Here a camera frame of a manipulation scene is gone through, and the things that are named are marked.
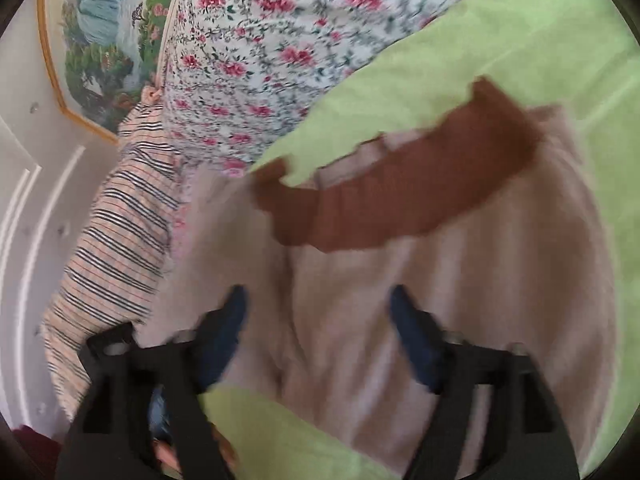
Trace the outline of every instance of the pink floral pattern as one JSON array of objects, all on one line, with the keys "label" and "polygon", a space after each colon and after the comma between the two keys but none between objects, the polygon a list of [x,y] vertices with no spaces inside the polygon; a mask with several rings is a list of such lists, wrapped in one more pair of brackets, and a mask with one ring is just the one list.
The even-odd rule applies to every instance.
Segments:
[{"label": "pink floral pattern", "polygon": [[164,5],[163,4],[155,4],[153,6],[153,14],[154,16],[164,16]]},{"label": "pink floral pattern", "polygon": [[166,130],[190,165],[242,175],[325,92],[457,1],[178,0]]}]

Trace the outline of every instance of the brown fabric band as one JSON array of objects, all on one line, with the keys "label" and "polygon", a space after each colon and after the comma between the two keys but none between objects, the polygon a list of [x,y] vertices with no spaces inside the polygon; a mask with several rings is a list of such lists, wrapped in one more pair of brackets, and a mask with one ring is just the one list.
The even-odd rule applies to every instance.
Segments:
[{"label": "brown fabric band", "polygon": [[543,133],[488,79],[472,91],[439,126],[334,186],[284,186],[283,159],[258,169],[254,196],[271,214],[275,238],[323,252],[372,248],[480,205],[532,161]]}]

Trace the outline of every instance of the painting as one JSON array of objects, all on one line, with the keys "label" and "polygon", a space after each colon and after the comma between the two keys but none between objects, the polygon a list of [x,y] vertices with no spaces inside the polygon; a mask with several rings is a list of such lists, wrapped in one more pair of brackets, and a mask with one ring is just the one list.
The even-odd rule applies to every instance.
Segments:
[{"label": "painting", "polygon": [[115,139],[155,79],[171,0],[38,0],[40,41],[63,113]]}]

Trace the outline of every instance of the white door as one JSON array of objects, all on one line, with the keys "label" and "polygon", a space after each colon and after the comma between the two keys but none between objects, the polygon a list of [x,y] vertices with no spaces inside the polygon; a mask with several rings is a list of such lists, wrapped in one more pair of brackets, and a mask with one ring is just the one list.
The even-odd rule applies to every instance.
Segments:
[{"label": "white door", "polygon": [[[14,317],[13,309],[8,306],[10,301],[8,297],[14,297],[16,279],[18,279],[15,269],[12,269],[9,264],[9,254],[16,237],[20,213],[39,171],[40,167],[0,118],[0,319],[4,321],[3,326],[0,327],[0,333],[2,340],[6,342],[14,339],[12,337],[14,323],[10,322]],[[12,364],[14,357],[10,344],[0,346],[0,370],[11,368],[7,365]],[[0,374],[0,410],[11,425],[13,410],[9,409],[9,402],[13,399],[10,398],[12,395],[6,389],[9,385],[4,384],[8,380],[9,377],[4,376],[3,381]]]}]

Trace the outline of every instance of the wall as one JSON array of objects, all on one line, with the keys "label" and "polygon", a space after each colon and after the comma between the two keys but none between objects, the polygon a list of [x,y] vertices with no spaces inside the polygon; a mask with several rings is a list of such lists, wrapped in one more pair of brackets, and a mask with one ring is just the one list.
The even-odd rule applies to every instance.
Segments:
[{"label": "wall", "polygon": [[37,335],[40,317],[116,149],[60,113],[36,0],[25,0],[0,38],[0,77],[0,410],[10,426],[51,435],[65,421]]}]

